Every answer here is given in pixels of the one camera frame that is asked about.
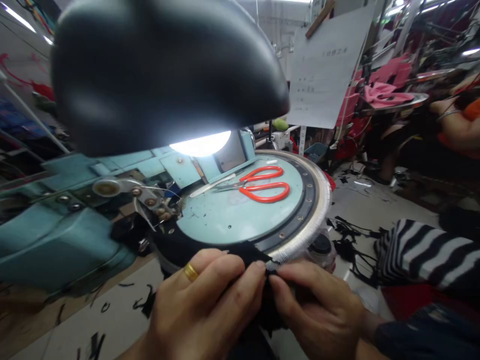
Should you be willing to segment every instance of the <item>scissor blade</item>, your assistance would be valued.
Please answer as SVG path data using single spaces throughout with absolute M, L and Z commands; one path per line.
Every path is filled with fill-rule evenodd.
M 217 190 L 238 189 L 238 188 L 241 188 L 243 185 L 244 185 L 243 182 L 236 182 L 234 184 L 229 184 L 229 185 L 217 185 L 215 186 L 214 189 L 217 189 Z

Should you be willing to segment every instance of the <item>paper sheet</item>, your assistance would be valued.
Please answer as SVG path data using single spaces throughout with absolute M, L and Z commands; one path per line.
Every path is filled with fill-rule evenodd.
M 287 122 L 332 129 L 374 16 L 375 2 L 295 33 Z

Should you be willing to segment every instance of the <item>cable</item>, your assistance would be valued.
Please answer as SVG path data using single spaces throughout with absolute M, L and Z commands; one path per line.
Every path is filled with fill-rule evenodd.
M 12 34 L 14 34 L 17 38 L 19 38 L 20 40 L 22 40 L 25 44 L 27 44 L 29 47 L 31 47 L 33 50 L 35 50 L 37 53 L 41 54 L 45 59 L 48 59 L 49 57 L 46 56 L 43 52 L 41 52 L 40 50 L 38 50 L 35 46 L 33 46 L 32 44 L 30 44 L 28 41 L 26 41 L 25 39 L 23 39 L 22 37 L 20 37 L 15 31 L 13 31 L 11 28 L 9 28 L 7 25 L 5 25 L 2 21 L 0 21 L 0 24 L 2 24 L 4 27 L 6 27 Z
M 161 187 L 153 187 L 153 186 L 140 186 L 141 188 L 144 188 L 144 189 L 153 189 L 153 190 L 163 190 L 163 191 L 168 191 L 168 192 L 171 192 L 173 195 L 175 195 L 177 198 L 179 198 L 180 200 L 182 200 L 182 197 L 181 196 L 178 196 L 176 193 L 174 193 L 173 191 L 169 190 L 169 189 L 164 189 L 164 188 L 161 188 Z

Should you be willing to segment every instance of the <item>ceiling light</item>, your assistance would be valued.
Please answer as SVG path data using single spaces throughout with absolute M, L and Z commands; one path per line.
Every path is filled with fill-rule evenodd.
M 310 4 L 310 0 L 274 0 L 278 2 L 287 2 L 287 3 L 303 3 L 303 4 Z
M 214 135 L 177 142 L 170 145 L 170 147 L 181 154 L 203 158 L 215 154 L 223 148 L 230 138 L 230 133 L 231 131 L 225 131 Z
M 45 39 L 45 41 L 49 44 L 49 45 L 53 45 L 54 42 L 52 40 L 50 40 L 48 37 L 46 37 L 45 35 L 43 35 L 43 38 Z
M 7 5 L 5 5 L 3 2 L 0 2 L 0 4 L 3 6 L 5 11 L 12 15 L 15 19 L 17 19 L 19 22 L 21 22 L 23 25 L 25 25 L 28 29 L 32 30 L 34 33 L 36 33 L 35 29 L 30 25 L 30 23 L 25 20 L 23 17 L 18 15 L 15 11 L 13 11 L 11 8 L 9 8 Z
M 394 7 L 393 9 L 391 9 L 389 12 L 386 13 L 386 16 L 390 17 L 392 15 L 398 14 L 399 12 L 402 11 L 403 8 L 404 8 L 403 5 L 399 7 Z
M 476 49 L 471 49 L 471 50 L 464 51 L 464 52 L 461 53 L 461 55 L 462 55 L 462 56 L 468 56 L 468 55 L 475 54 L 475 53 L 477 53 L 478 51 L 480 51 L 480 48 L 476 48 Z
M 433 9 L 436 9 L 436 8 L 438 8 L 439 6 L 440 6 L 440 5 L 435 5 L 435 6 L 426 8 L 425 10 L 422 10 L 421 14 L 426 13 L 426 12 L 429 12 L 429 11 L 431 11 L 431 10 L 433 10 Z

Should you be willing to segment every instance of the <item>wooden stick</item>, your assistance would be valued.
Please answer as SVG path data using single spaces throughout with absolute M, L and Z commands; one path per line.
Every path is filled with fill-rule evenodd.
M 315 19 L 313 24 L 310 26 L 308 31 L 305 34 L 305 37 L 307 39 L 310 39 L 312 35 L 317 31 L 319 28 L 320 24 L 325 20 L 328 14 L 330 14 L 330 11 L 334 8 L 335 6 L 335 0 L 326 0 L 324 8 L 320 11 L 318 14 L 318 17 Z

